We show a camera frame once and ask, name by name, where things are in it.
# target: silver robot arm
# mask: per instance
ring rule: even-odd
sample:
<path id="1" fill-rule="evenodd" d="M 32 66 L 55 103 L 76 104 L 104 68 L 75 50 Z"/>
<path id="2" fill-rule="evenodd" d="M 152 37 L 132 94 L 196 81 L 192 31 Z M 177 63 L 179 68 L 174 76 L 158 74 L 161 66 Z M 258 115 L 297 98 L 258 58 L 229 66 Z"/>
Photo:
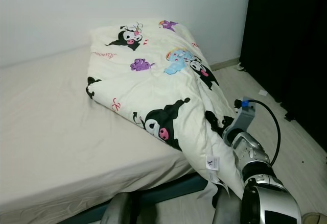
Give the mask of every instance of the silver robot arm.
<path id="1" fill-rule="evenodd" d="M 261 144 L 246 132 L 255 116 L 254 102 L 247 97 L 236 100 L 238 115 L 223 132 L 244 182 L 241 224 L 301 224 L 296 200 L 276 177 Z"/>

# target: comforter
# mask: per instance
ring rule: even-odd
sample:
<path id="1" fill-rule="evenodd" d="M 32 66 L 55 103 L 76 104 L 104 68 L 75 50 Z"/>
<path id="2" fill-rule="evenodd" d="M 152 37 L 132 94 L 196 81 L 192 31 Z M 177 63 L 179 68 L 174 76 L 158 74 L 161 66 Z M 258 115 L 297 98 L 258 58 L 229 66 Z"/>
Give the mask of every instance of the comforter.
<path id="1" fill-rule="evenodd" d="M 182 151 L 201 176 L 242 197 L 233 152 L 221 138 L 234 112 L 182 24 L 143 20 L 94 30 L 87 83 L 90 99 Z"/>

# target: care label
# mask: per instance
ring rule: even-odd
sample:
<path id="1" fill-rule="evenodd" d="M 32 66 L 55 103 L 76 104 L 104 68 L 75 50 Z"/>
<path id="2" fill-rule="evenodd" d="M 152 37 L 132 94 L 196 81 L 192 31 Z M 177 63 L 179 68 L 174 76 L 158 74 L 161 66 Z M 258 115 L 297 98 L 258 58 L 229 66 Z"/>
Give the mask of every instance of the care label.
<path id="1" fill-rule="evenodd" d="M 212 172 L 209 172 L 209 181 L 211 181 L 212 183 L 215 183 L 215 184 L 220 183 L 218 176 Z"/>
<path id="2" fill-rule="evenodd" d="M 219 170 L 219 158 L 214 156 L 205 156 L 205 167 L 211 170 Z"/>

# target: wooden floor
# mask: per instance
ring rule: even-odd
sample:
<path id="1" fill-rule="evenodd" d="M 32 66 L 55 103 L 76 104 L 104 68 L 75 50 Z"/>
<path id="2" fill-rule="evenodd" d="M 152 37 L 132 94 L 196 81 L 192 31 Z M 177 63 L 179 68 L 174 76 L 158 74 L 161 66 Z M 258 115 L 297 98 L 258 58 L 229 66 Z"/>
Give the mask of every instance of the wooden floor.
<path id="1" fill-rule="evenodd" d="M 327 153 L 296 121 L 284 119 L 286 111 L 269 94 L 259 95 L 263 88 L 248 73 L 228 67 L 214 74 L 231 106 L 235 99 L 248 96 L 271 108 L 282 133 L 281 150 L 273 167 L 277 177 L 297 200 L 302 214 L 320 212 L 327 215 Z M 259 105 L 249 132 L 272 158 L 277 132 L 270 114 Z M 197 200 L 198 194 L 178 197 L 142 210 L 138 223 L 212 223 L 215 210 L 210 201 Z"/>

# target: purple character print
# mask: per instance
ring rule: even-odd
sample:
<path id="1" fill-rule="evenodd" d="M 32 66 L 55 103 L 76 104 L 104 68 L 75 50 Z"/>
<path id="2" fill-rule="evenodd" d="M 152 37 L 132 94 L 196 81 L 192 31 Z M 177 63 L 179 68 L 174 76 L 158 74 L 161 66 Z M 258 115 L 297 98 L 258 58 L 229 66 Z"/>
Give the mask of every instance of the purple character print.
<path id="1" fill-rule="evenodd" d="M 154 63 L 150 64 L 147 62 L 144 58 L 137 58 L 134 60 L 134 63 L 130 65 L 131 70 L 136 70 L 136 71 L 142 71 L 142 70 L 147 70 L 150 69 L 151 66 L 153 66 Z"/>
<path id="2" fill-rule="evenodd" d="M 169 30 L 171 30 L 171 31 L 175 31 L 174 29 L 173 29 L 173 26 L 174 25 L 176 25 L 176 24 L 178 24 L 177 22 L 173 22 L 173 21 L 166 21 L 166 20 L 163 20 L 163 21 L 161 21 L 161 22 L 159 22 L 159 27 L 161 28 L 164 28 L 164 29 L 169 29 Z"/>

